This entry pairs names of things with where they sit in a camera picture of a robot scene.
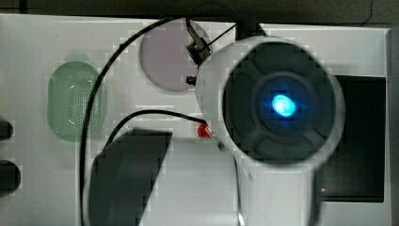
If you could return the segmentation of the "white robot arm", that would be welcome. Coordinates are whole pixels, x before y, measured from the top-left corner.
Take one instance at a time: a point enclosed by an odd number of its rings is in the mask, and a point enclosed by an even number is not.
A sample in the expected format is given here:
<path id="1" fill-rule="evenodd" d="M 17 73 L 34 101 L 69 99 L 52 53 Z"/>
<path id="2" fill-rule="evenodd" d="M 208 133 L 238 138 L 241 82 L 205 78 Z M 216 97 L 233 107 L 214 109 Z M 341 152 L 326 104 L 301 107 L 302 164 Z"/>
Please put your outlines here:
<path id="1" fill-rule="evenodd" d="M 237 217 L 247 226 L 317 226 L 318 170 L 344 128 L 337 78 L 302 46 L 257 36 L 208 57 L 195 95 L 212 147 L 233 159 Z M 169 131 L 112 133 L 91 167 L 82 226 L 139 226 L 174 142 Z"/>

